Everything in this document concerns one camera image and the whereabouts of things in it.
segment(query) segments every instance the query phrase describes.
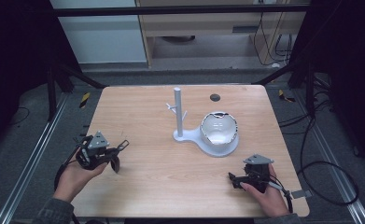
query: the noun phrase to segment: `wooden table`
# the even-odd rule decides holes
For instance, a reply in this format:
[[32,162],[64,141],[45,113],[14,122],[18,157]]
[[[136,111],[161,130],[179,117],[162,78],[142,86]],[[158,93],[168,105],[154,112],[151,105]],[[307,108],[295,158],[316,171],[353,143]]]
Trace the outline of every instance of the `wooden table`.
[[[197,128],[212,111],[237,120],[239,145],[223,158],[173,138],[176,118],[166,104],[175,104],[174,87],[104,89],[89,134],[101,131],[111,147],[124,139],[130,145],[119,154],[117,174],[108,165],[74,199],[77,217],[263,217],[257,202],[228,178],[228,172],[244,175],[243,159],[256,153],[274,160],[285,189],[301,189],[264,87],[178,86],[188,111],[184,129]],[[213,93],[220,101],[210,100]],[[292,202],[299,216],[309,214],[304,198]]]

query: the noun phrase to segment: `floor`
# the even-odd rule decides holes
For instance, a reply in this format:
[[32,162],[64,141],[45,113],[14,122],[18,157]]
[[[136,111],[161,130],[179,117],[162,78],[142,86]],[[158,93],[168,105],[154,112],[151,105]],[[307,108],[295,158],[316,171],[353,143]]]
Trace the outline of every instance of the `floor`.
[[[285,57],[279,56],[279,62],[262,65],[246,35],[196,36],[191,42],[159,38],[156,44],[150,68],[120,68],[120,72],[116,74],[91,71],[87,76],[109,85],[249,84],[270,75],[285,62]],[[318,76],[324,80],[327,78],[326,75]],[[96,90],[75,78],[72,80],[76,85],[73,93],[58,91],[58,102],[64,104],[59,106],[63,112],[56,123],[46,122],[49,114],[47,89],[46,86],[39,86],[21,97],[21,109],[0,139],[0,217],[8,221],[29,222],[37,213],[52,193],[54,174],[59,164],[69,155],[71,146],[74,145],[73,137],[87,131],[86,125],[90,124],[101,90]],[[306,113],[304,87],[291,90],[286,81],[288,74],[266,86],[280,126]],[[286,98],[280,98],[280,90]],[[91,94],[91,98],[82,109],[78,105],[86,92]],[[321,94],[316,99],[317,104],[328,100],[326,95]],[[304,146],[304,131],[309,119],[286,125],[281,131],[297,171],[300,170],[302,158],[304,162],[325,160],[338,164],[353,176],[358,184],[359,199],[352,205],[340,206],[329,203],[314,193],[313,197],[307,199],[311,214],[303,221],[365,223],[365,158],[354,155],[351,142],[336,113],[331,109],[329,102],[317,109],[316,123],[307,134]],[[44,130],[48,130],[49,139],[41,139]],[[31,155],[38,155],[38,158],[30,158]],[[31,172],[27,171],[27,164],[32,167]],[[304,189],[309,189],[309,181],[327,199],[342,202],[354,198],[355,192],[351,189],[353,186],[340,170],[318,165],[306,172],[308,180],[300,176]],[[10,202],[13,200],[17,204],[13,205]],[[122,222],[122,219],[110,221]]]

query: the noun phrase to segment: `gray floor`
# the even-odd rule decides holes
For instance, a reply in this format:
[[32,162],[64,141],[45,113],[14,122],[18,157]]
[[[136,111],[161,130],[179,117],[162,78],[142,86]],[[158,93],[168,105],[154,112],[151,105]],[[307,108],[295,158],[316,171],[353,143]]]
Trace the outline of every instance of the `gray floor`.
[[[157,44],[158,48],[154,52],[150,69],[120,69],[118,73],[91,72],[87,73],[87,76],[107,85],[247,84],[270,75],[276,69],[270,65],[260,64],[247,36],[196,36],[194,41],[186,43],[172,43],[160,38]],[[235,54],[230,53],[228,49],[233,49]],[[15,210],[11,210],[12,220],[31,219],[51,196],[56,171],[75,145],[73,137],[85,133],[87,129],[84,126],[91,122],[101,90],[96,90],[78,79],[72,78],[72,80],[75,83],[73,93],[64,94],[58,91],[59,101],[66,97],[63,113],[26,189],[18,199],[19,205]],[[266,87],[279,122],[305,113],[304,87],[290,90],[285,83],[286,80],[288,75],[278,78]],[[292,103],[280,99],[279,90],[283,90],[287,97],[293,97],[298,101]],[[91,97],[82,109],[78,106],[85,92],[90,92]],[[21,97],[21,107],[24,108],[20,109],[12,120],[21,122],[10,125],[0,139],[0,211],[19,181],[21,172],[46,128],[47,97],[46,85],[26,92]],[[317,100],[319,104],[327,100],[327,96],[318,95]],[[296,170],[301,168],[302,133],[307,124],[308,119],[305,119],[281,129]],[[356,157],[352,148],[336,114],[331,111],[331,105],[318,109],[316,126],[308,133],[303,148],[303,163],[323,160],[336,162],[353,176],[360,194],[358,202],[350,206],[334,205],[314,194],[307,199],[311,213],[303,219],[305,222],[365,223],[365,219],[358,220],[365,216],[354,215],[357,209],[364,211],[365,215],[365,158]],[[329,166],[311,167],[306,171],[306,175],[315,189],[335,201],[342,202],[343,195],[349,191],[347,188],[349,183],[338,185],[343,176]],[[303,188],[309,189],[302,176],[299,177]]]

